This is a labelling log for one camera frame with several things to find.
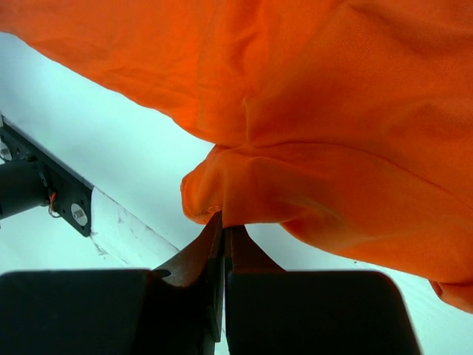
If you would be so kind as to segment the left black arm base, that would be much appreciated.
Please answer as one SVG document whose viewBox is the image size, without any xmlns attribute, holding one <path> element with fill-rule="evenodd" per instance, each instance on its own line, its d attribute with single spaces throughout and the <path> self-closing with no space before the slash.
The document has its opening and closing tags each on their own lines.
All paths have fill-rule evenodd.
<svg viewBox="0 0 473 355">
<path fill-rule="evenodd" d="M 82 236 L 92 235 L 92 190 L 86 179 L 50 157 L 20 129 L 1 116 L 1 162 L 27 160 L 43 173 L 47 183 L 48 214 L 68 222 Z"/>
</svg>

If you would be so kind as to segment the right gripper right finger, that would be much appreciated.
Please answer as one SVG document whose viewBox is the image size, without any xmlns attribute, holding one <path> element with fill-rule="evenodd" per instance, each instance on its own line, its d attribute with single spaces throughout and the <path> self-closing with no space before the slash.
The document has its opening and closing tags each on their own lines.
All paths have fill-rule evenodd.
<svg viewBox="0 0 473 355">
<path fill-rule="evenodd" d="M 419 354 L 401 293 L 377 271 L 286 271 L 225 229 L 230 354 Z"/>
</svg>

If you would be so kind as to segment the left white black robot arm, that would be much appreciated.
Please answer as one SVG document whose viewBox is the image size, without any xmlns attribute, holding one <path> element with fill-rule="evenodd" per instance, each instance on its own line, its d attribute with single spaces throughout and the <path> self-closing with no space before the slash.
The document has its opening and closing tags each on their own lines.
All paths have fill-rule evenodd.
<svg viewBox="0 0 473 355">
<path fill-rule="evenodd" d="M 1 165 L 1 219 L 49 203 L 47 183 L 32 162 L 18 160 Z"/>
</svg>

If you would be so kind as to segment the orange t shirt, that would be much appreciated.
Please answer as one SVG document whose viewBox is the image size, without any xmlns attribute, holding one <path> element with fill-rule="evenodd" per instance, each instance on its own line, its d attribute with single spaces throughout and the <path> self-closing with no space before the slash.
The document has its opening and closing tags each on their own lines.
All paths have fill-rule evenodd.
<svg viewBox="0 0 473 355">
<path fill-rule="evenodd" d="M 212 142 L 189 219 L 278 223 L 472 311 L 470 1 L 3 1 L 1 31 Z"/>
</svg>

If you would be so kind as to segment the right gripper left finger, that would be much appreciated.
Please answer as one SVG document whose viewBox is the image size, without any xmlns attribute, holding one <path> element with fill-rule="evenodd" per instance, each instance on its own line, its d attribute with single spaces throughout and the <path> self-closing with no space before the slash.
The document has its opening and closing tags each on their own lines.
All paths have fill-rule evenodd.
<svg viewBox="0 0 473 355">
<path fill-rule="evenodd" d="M 212 354 L 222 332 L 222 218 L 153 270 L 1 276 L 3 354 Z"/>
</svg>

